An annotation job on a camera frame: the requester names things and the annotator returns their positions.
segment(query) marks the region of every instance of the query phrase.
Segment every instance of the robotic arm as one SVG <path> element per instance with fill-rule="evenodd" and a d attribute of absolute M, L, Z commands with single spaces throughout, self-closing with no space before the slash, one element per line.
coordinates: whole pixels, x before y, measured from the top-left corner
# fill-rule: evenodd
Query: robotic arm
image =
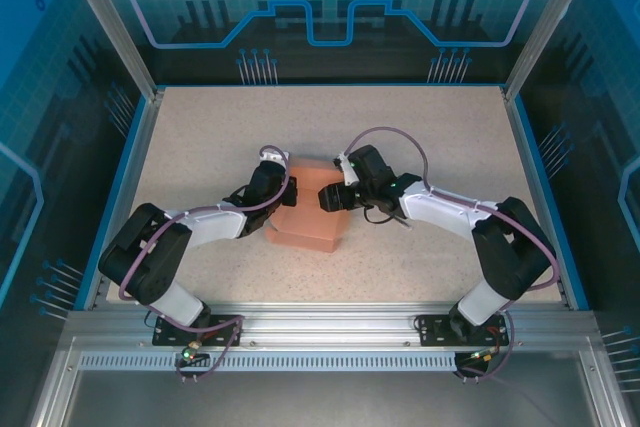
<path fill-rule="evenodd" d="M 185 251 L 214 240 L 245 237 L 262 227 L 278 206 L 296 205 L 295 178 L 289 178 L 283 194 L 269 203 L 286 179 L 285 159 L 263 151 L 260 160 L 249 184 L 217 207 L 195 209 L 171 223 L 135 269 L 125 291 L 182 326 L 208 327 L 208 306 L 175 280 Z M 139 206 L 103 252 L 98 264 L 100 272 L 122 285 L 146 243 L 158 229 L 180 215 L 153 204 Z"/>
<path fill-rule="evenodd" d="M 371 145 L 348 156 L 340 154 L 334 163 L 345 181 L 319 192 L 325 211 L 377 207 L 392 218 L 429 222 L 474 242 L 484 279 L 449 313 L 450 327 L 462 343 L 484 331 L 484 324 L 518 300 L 550 265 L 538 246 L 513 228 L 514 223 L 520 225 L 553 252 L 519 199 L 509 197 L 500 204 L 479 202 L 427 186 L 417 175 L 397 177 Z M 506 223 L 504 216 L 514 222 Z"/>

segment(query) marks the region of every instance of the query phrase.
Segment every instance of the aluminum frame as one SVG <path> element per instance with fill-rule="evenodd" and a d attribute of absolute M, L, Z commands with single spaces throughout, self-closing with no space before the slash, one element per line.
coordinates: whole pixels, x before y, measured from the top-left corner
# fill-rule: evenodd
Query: aluminum frame
<path fill-rule="evenodd" d="M 153 101 L 156 84 L 111 0 L 87 0 L 142 95 Z"/>
<path fill-rule="evenodd" d="M 572 0 L 549 0 L 533 28 L 506 82 L 507 100 L 513 101 L 529 77 Z"/>
<path fill-rule="evenodd" d="M 240 346 L 233 348 L 233 352 L 317 352 L 321 355 L 326 351 L 351 351 L 384 352 L 393 356 L 407 352 L 465 350 L 420 347 L 418 333 L 412 327 L 416 315 L 446 313 L 451 305 L 447 302 L 228 303 L 212 304 L 212 308 L 220 314 L 246 317 Z M 557 303 L 533 303 L 514 306 L 512 315 L 516 329 L 515 353 L 579 352 L 586 387 L 600 425 L 632 425 L 592 312 L 569 311 Z M 153 347 L 150 343 L 153 331 L 143 324 L 143 319 L 144 309 L 133 305 L 104 312 L 70 313 L 31 426 L 63 425 L 83 353 L 180 350 Z M 121 370 L 136 369 L 123 366 Z"/>

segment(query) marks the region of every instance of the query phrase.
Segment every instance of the enclosure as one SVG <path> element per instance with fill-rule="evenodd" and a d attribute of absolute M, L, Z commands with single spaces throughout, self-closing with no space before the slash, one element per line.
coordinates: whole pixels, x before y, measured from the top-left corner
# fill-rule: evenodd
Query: enclosure
<path fill-rule="evenodd" d="M 0 13 L 3 425 L 637 422 L 640 0 L 2 0 Z M 98 271 L 132 211 L 214 204 L 265 144 L 331 160 L 378 125 L 415 137 L 438 188 L 522 199 L 555 249 L 557 286 L 509 308 L 500 376 L 464 385 L 450 367 L 471 347 L 423 346 L 414 328 L 482 278 L 473 244 L 354 211 L 332 254 L 261 231 L 185 254 L 187 290 L 245 320 L 220 372 L 181 385 L 181 349 L 152 345 L 155 315 Z M 421 172 L 401 137 L 365 143 L 398 175 Z"/>

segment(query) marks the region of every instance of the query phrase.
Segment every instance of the blue border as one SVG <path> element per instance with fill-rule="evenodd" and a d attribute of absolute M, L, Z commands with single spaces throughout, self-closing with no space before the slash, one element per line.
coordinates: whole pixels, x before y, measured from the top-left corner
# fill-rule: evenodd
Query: blue border
<path fill-rule="evenodd" d="M 82 277 L 80 290 L 73 305 L 74 310 L 84 310 L 84 304 L 87 300 L 87 297 L 89 297 L 91 283 L 93 281 L 93 277 L 97 273 L 96 271 L 98 269 L 98 260 L 100 259 L 100 254 L 102 254 L 102 245 L 104 244 L 104 240 L 107 237 L 109 222 L 111 221 L 111 217 L 113 216 L 113 211 L 116 206 L 116 200 L 118 199 L 118 195 L 120 194 L 120 190 L 122 189 L 124 173 L 126 172 L 127 166 L 129 165 L 131 152 L 133 151 L 133 144 L 138 135 L 138 130 L 140 129 L 140 123 L 142 121 L 142 115 L 144 114 L 146 103 L 147 100 L 144 98 L 144 96 L 141 96 L 140 101 L 138 102 L 138 107 L 136 108 L 136 113 L 133 117 L 133 121 L 131 122 L 131 128 L 129 129 L 127 141 L 125 142 L 124 148 L 122 149 L 122 155 L 120 156 L 118 169 L 116 170 L 116 175 L 113 178 L 113 183 L 111 184 L 111 190 L 109 191 L 107 204 L 105 205 L 102 219 L 100 220 L 100 226 L 98 227 L 98 232 L 96 233 L 96 239 L 93 242 L 91 254 L 89 254 L 87 269 L 85 270 L 84 276 Z"/>
<path fill-rule="evenodd" d="M 36 205 L 31 211 L 29 222 L 24 228 L 24 232 L 20 237 L 18 247 L 16 247 L 16 251 L 13 254 L 13 258 L 11 259 L 11 263 L 9 264 L 9 268 L 7 269 L 7 273 L 5 274 L 4 279 L 2 279 L 2 284 L 0 285 L 1 309 L 5 299 L 7 298 L 9 288 L 11 287 L 13 279 L 15 278 L 16 272 L 18 271 L 18 267 L 20 266 L 20 262 L 22 261 L 24 252 L 27 249 L 27 245 L 29 244 L 29 240 L 31 239 L 31 235 L 33 234 L 33 229 L 35 229 L 38 218 L 40 217 L 40 213 L 42 212 L 42 209 L 44 207 L 44 194 L 42 193 L 42 182 L 40 180 L 40 174 L 38 173 L 38 170 L 33 165 L 31 165 L 31 163 L 21 158 L 18 154 L 11 150 L 9 146 L 2 142 L 0 142 L 0 155 L 5 155 L 9 159 L 9 162 L 13 162 L 14 164 L 16 164 L 16 166 L 20 170 L 31 177 L 33 190 L 36 195 Z"/>
<path fill-rule="evenodd" d="M 527 139 L 529 150 L 531 151 L 531 157 L 533 158 L 534 167 L 538 173 L 538 178 L 540 179 L 540 185 L 542 186 L 542 195 L 544 196 L 544 201 L 546 202 L 549 209 L 551 222 L 553 223 L 556 237 L 558 238 L 558 248 L 562 252 L 562 257 L 564 258 L 567 276 L 569 277 L 568 280 L 571 284 L 573 295 L 576 299 L 575 307 L 578 310 L 589 310 L 589 302 L 587 301 L 587 296 L 585 295 L 584 288 L 582 287 L 582 281 L 580 280 L 580 275 L 578 274 L 578 269 L 573 259 L 571 248 L 569 247 L 569 240 L 567 239 L 567 234 L 564 231 L 564 226 L 562 225 L 562 220 L 560 219 L 560 212 L 558 212 L 558 206 L 556 205 L 555 198 L 553 197 L 553 192 L 551 191 L 551 184 L 549 183 L 549 179 L 547 177 L 547 174 L 545 173 L 542 158 L 540 157 L 540 151 L 537 147 L 538 144 L 536 143 L 536 139 L 533 136 L 533 130 L 531 129 L 531 124 L 529 123 L 529 117 L 527 116 L 527 112 L 524 108 L 524 103 L 522 102 L 520 94 L 518 94 L 515 98 L 515 105 L 522 122 L 522 128 Z"/>
<path fill-rule="evenodd" d="M 444 41 L 439 40 L 431 30 L 418 18 L 418 16 L 409 9 L 397 9 L 393 7 L 393 0 L 352 0 L 347 8 L 347 32 L 344 40 L 316 40 L 313 27 L 313 9 L 311 3 L 307 0 L 269 0 L 267 1 L 266 10 L 254 10 L 245 15 L 242 20 L 227 34 L 221 42 L 193 42 L 193 43 L 170 43 L 161 44 L 156 41 L 151 27 L 142 12 L 142 8 L 137 0 L 129 0 L 131 6 L 138 17 L 142 30 L 144 31 L 149 43 L 156 49 L 224 49 L 236 36 L 255 18 L 276 17 L 276 7 L 296 6 L 303 7 L 305 11 L 305 21 L 307 30 L 307 41 L 314 47 L 346 47 L 353 42 L 355 30 L 355 9 L 359 6 L 375 5 L 384 7 L 384 15 L 406 17 L 414 26 L 431 41 L 436 47 L 492 47 L 501 48 L 509 45 L 515 36 L 516 30 L 520 25 L 520 21 L 524 16 L 529 2 L 531 0 L 522 0 L 522 4 L 515 14 L 513 22 L 509 27 L 506 38 L 503 41 Z"/>
<path fill-rule="evenodd" d="M 627 204 L 627 190 L 629 190 L 629 177 L 640 168 L 640 156 L 629 162 L 622 171 L 622 178 L 620 180 L 620 188 L 618 190 L 618 205 L 624 216 L 624 220 L 627 222 L 629 232 L 633 237 L 633 241 L 636 243 L 636 248 L 640 250 L 640 230 L 636 225 L 636 221 L 633 218 L 631 209 Z"/>

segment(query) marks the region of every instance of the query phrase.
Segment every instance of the cable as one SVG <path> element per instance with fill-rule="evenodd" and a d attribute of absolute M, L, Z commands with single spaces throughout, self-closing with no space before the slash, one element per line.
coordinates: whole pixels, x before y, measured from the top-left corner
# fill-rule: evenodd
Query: cable
<path fill-rule="evenodd" d="M 547 248 L 546 245 L 544 245 L 544 243 L 540 239 L 538 239 L 529 229 L 527 229 L 526 227 L 521 225 L 519 222 L 513 220 L 508 215 L 503 214 L 498 209 L 494 209 L 493 207 L 489 207 L 489 206 L 481 204 L 479 202 L 472 202 L 472 201 L 468 201 L 468 200 L 464 200 L 464 199 L 459 199 L 459 198 L 454 197 L 452 195 L 448 195 L 448 194 L 446 194 L 444 192 L 441 192 L 441 191 L 439 191 L 439 190 L 437 190 L 435 188 L 431 189 L 431 194 L 436 196 L 436 197 L 440 197 L 443 200 L 447 200 L 449 202 L 457 203 L 458 205 L 463 205 L 465 207 L 470 207 L 472 209 L 481 210 L 481 211 L 486 212 L 486 213 L 488 213 L 490 215 L 495 215 L 497 218 L 499 218 L 503 222 L 509 224 L 511 227 L 513 227 L 518 232 L 520 232 L 522 235 L 524 235 L 527 239 L 529 239 L 533 243 L 533 245 L 535 245 L 538 249 L 540 249 L 540 251 L 544 254 L 544 256 L 547 258 L 547 260 L 551 264 L 551 269 L 553 271 L 553 275 L 546 282 L 543 282 L 541 284 L 533 285 L 533 286 L 529 287 L 529 289 L 527 289 L 527 291 L 532 292 L 534 290 L 544 289 L 544 288 L 547 288 L 547 287 L 549 287 L 551 285 L 556 284 L 558 282 L 558 280 L 560 280 L 560 266 L 558 265 L 558 260 L 555 258 L 553 253 Z"/>
<path fill-rule="evenodd" d="M 416 148 L 418 149 L 418 152 L 420 152 L 420 156 L 422 157 L 422 163 L 424 164 L 424 173 L 423 173 L 423 176 L 422 176 L 422 181 L 424 182 L 424 185 L 426 186 L 426 188 L 429 190 L 429 192 L 432 195 L 434 195 L 436 197 L 440 197 L 443 200 L 447 200 L 449 202 L 456 203 L 458 205 L 462 205 L 462 206 L 465 206 L 465 207 L 471 207 L 473 209 L 477 209 L 477 210 L 481 210 L 483 212 L 487 212 L 490 215 L 495 215 L 497 218 L 499 218 L 503 222 L 506 222 L 511 227 L 513 227 L 518 232 L 520 232 L 522 235 L 524 235 L 526 238 L 528 238 L 531 242 L 533 242 L 533 244 L 537 248 L 540 249 L 540 251 L 542 251 L 542 253 L 545 255 L 545 257 L 547 258 L 547 260 L 549 260 L 549 263 L 551 264 L 551 269 L 553 271 L 553 275 L 551 276 L 551 279 L 547 280 L 546 282 L 543 282 L 541 284 L 529 287 L 528 291 L 544 289 L 546 287 L 549 287 L 551 285 L 556 284 L 560 280 L 560 266 L 558 265 L 558 260 L 555 258 L 553 253 L 547 248 L 547 246 L 544 245 L 544 243 L 540 239 L 538 239 L 535 235 L 533 235 L 533 233 L 531 233 L 531 231 L 529 231 L 526 227 L 524 227 L 523 225 L 520 225 L 519 222 L 516 222 L 511 217 L 508 217 L 507 215 L 503 214 L 502 212 L 498 211 L 497 209 L 494 209 L 492 207 L 483 205 L 483 204 L 478 203 L 478 202 L 465 201 L 464 199 L 460 199 L 458 197 L 454 197 L 454 196 L 448 195 L 445 192 L 441 192 L 439 190 L 436 190 L 434 187 L 429 185 L 429 182 L 427 180 L 427 174 L 429 172 L 429 160 L 427 159 L 427 154 L 425 153 L 425 151 L 422 148 L 422 146 L 418 143 L 418 141 L 416 139 L 414 139 L 413 137 L 411 137 L 406 132 L 404 132 L 404 131 L 402 131 L 400 129 L 396 129 L 395 127 L 372 127 L 371 129 L 367 129 L 364 132 L 362 132 L 361 134 L 359 134 L 353 140 L 353 142 L 351 142 L 351 144 L 349 144 L 349 147 L 347 147 L 347 149 L 344 152 L 345 155 L 349 155 L 349 153 L 351 153 L 351 150 L 353 149 L 355 144 L 362 137 L 364 137 L 365 135 L 367 135 L 367 134 L 369 134 L 371 132 L 376 132 L 376 131 L 380 131 L 380 130 L 389 131 L 389 132 L 395 132 L 397 134 L 400 134 L 403 137 L 406 137 L 407 139 L 409 139 L 411 141 L 411 143 L 416 146 Z"/>
<path fill-rule="evenodd" d="M 420 143 L 416 139 L 414 139 L 412 136 L 407 134 L 404 130 L 396 129 L 395 127 L 372 127 L 370 129 L 367 129 L 361 134 L 359 134 L 355 139 L 353 139 L 353 142 L 351 142 L 349 144 L 349 147 L 347 147 L 346 150 L 344 151 L 344 155 L 348 156 L 362 137 L 364 137 L 367 134 L 370 134 L 371 132 L 379 132 L 379 131 L 395 132 L 396 134 L 400 134 L 401 136 L 405 137 L 413 145 L 415 145 L 416 149 L 418 149 L 418 152 L 420 152 L 420 155 L 422 157 L 422 163 L 423 163 L 422 181 L 424 182 L 424 185 L 426 185 L 427 188 L 430 189 L 431 186 L 427 181 L 427 174 L 429 173 L 429 160 L 427 159 L 427 154 L 425 153 Z"/>
<path fill-rule="evenodd" d="M 483 374 L 482 377 L 478 377 L 478 380 L 489 380 L 489 379 L 492 379 L 498 372 L 500 372 L 502 369 L 504 369 L 505 365 L 507 365 L 507 361 L 509 360 L 509 357 L 511 357 L 511 354 L 513 353 L 513 346 L 516 343 L 516 329 L 515 329 L 515 326 L 513 324 L 513 317 L 511 317 L 511 314 L 509 313 L 509 311 L 505 310 L 504 311 L 504 316 L 509 320 L 509 337 L 510 337 L 510 339 L 509 339 L 509 347 L 507 348 L 507 352 L 506 352 L 506 354 L 504 354 L 504 357 L 502 358 L 502 360 L 500 361 L 500 363 L 498 364 L 498 366 L 495 369 L 493 369 L 491 372 Z"/>
<path fill-rule="evenodd" d="M 147 320 L 149 320 L 149 316 L 151 315 L 151 311 L 147 310 L 147 315 L 144 316 L 144 320 L 142 322 L 144 322 L 144 325 L 146 325 L 147 327 L 149 327 L 150 329 L 153 329 L 153 325 L 149 325 L 147 324 Z"/>
<path fill-rule="evenodd" d="M 383 220 L 371 220 L 371 219 L 369 219 L 369 214 L 367 213 L 371 209 L 373 209 L 373 207 L 371 207 L 371 206 L 364 208 L 364 220 L 366 220 L 370 224 L 382 225 L 382 224 L 386 224 L 387 222 L 391 222 L 393 220 L 393 216 L 392 215 L 390 215 L 389 217 L 387 217 L 386 219 L 383 219 Z"/>
<path fill-rule="evenodd" d="M 196 379 L 203 379 L 203 378 L 213 374 L 216 371 L 216 369 L 218 367 L 220 367 L 220 364 L 222 364 L 222 361 L 224 360 L 224 358 L 226 357 L 227 353 L 229 352 L 229 349 L 231 348 L 231 345 L 236 340 L 236 337 L 238 336 L 238 333 L 240 332 L 241 329 L 242 329 L 242 320 L 239 320 L 237 322 L 236 327 L 233 329 L 233 333 L 231 334 L 231 337 L 229 337 L 229 341 L 227 342 L 227 345 L 224 347 L 224 350 L 220 354 L 220 357 L 218 357 L 218 360 L 215 361 L 215 363 L 209 368 L 209 370 L 206 370 L 205 372 L 202 372 L 202 373 L 197 374 L 197 375 L 193 374 L 192 378 L 193 378 L 194 381 Z M 186 375 L 184 375 L 184 373 L 181 370 L 180 361 L 178 361 L 176 363 L 176 374 L 178 374 L 182 378 L 183 382 L 185 382 L 188 379 L 188 377 Z"/>
<path fill-rule="evenodd" d="M 124 279 L 122 279 L 122 282 L 120 283 L 120 289 L 118 290 L 118 297 L 120 297 L 120 299 L 126 300 L 126 301 L 135 300 L 133 297 L 127 295 L 127 293 L 126 293 L 126 288 L 129 285 L 129 282 L 131 281 L 131 278 L 133 277 L 133 275 L 135 274 L 136 270 L 138 269 L 138 267 L 140 266 L 140 264 L 144 260 L 145 256 L 149 253 L 151 248 L 156 244 L 156 242 L 158 241 L 160 236 L 162 234 L 164 234 L 169 229 L 169 227 L 171 227 L 176 222 L 182 220 L 183 218 L 187 217 L 190 214 L 197 214 L 197 213 L 202 213 L 202 212 L 216 212 L 216 211 L 252 212 L 252 211 L 255 211 L 255 210 L 260 210 L 260 209 L 263 209 L 263 208 L 271 205 L 276 200 L 278 200 L 282 196 L 282 194 L 284 194 L 284 191 L 286 190 L 287 185 L 289 184 L 289 159 L 287 159 L 286 155 L 284 154 L 284 152 L 282 150 L 280 150 L 278 147 L 276 147 L 274 145 L 265 145 L 264 147 L 262 147 L 260 149 L 260 155 L 262 155 L 262 153 L 267 149 L 275 150 L 278 154 L 280 154 L 280 156 L 282 157 L 282 159 L 284 161 L 284 164 L 285 164 L 285 176 L 284 176 L 284 180 L 282 182 L 282 186 L 280 187 L 280 190 L 278 191 L 278 193 L 276 195 L 274 195 L 271 199 L 269 199 L 269 200 L 267 200 L 265 202 L 262 202 L 262 203 L 260 203 L 258 205 L 251 206 L 251 207 L 236 207 L 236 206 L 232 206 L 232 205 L 210 205 L 210 206 L 204 206 L 204 207 L 196 207 L 194 209 L 190 209 L 190 210 L 186 210 L 184 212 L 181 212 L 181 213 L 177 214 L 176 216 L 174 216 L 173 218 L 171 218 L 170 220 L 168 220 L 167 222 L 165 222 L 164 224 L 162 224 L 162 226 L 160 226 L 160 228 L 151 236 L 151 238 L 146 243 L 146 245 L 140 250 L 140 253 L 136 257 L 136 259 L 133 261 L 133 263 L 131 264 L 131 267 L 127 271 L 127 274 L 124 276 Z M 167 322 L 169 322 L 170 324 L 178 327 L 179 329 L 186 330 L 187 332 L 194 332 L 194 330 L 187 330 L 188 329 L 187 326 L 181 325 L 180 323 L 178 323 L 177 321 L 171 319 L 170 317 L 166 317 L 166 316 L 163 315 L 163 318 Z M 205 330 L 199 329 L 199 330 L 196 330 L 195 332 L 211 332 L 211 330 L 214 330 L 214 327 L 215 328 L 222 328 L 222 327 L 219 327 L 219 326 L 213 326 L 213 327 L 207 328 Z"/>
<path fill-rule="evenodd" d="M 478 375 L 478 377 L 476 377 L 478 380 L 482 380 L 483 378 L 484 379 L 487 378 L 486 375 L 482 375 L 482 371 L 480 371 L 480 370 L 472 369 L 470 367 L 463 367 L 462 369 L 466 370 L 467 372 L 471 372 L 472 374 Z M 536 409 L 545 419 L 547 419 L 551 425 L 556 425 L 556 426 L 560 427 L 561 424 L 557 420 L 555 420 L 553 417 L 551 417 L 551 415 L 540 404 L 538 404 L 533 399 L 533 397 L 531 397 L 524 390 L 522 390 L 517 384 L 515 384 L 513 382 L 506 381 L 504 379 L 500 379 L 498 377 L 493 377 L 492 380 L 494 382 L 498 382 L 499 384 L 502 384 L 505 387 L 507 387 L 507 388 L 517 392 L 518 394 L 520 394 L 520 396 L 522 396 L 527 402 L 529 402 L 529 404 L 531 404 L 531 406 L 534 409 Z"/>

